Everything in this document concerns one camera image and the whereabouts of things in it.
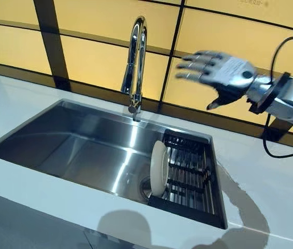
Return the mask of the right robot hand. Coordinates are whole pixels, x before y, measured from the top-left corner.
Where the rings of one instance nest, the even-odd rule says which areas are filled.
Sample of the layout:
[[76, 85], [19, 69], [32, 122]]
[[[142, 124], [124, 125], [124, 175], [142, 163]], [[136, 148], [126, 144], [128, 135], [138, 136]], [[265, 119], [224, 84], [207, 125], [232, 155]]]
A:
[[202, 50], [182, 57], [176, 67], [176, 78], [194, 81], [214, 88], [218, 98], [207, 110], [216, 109], [239, 100], [257, 76], [255, 67], [246, 60], [219, 52]]

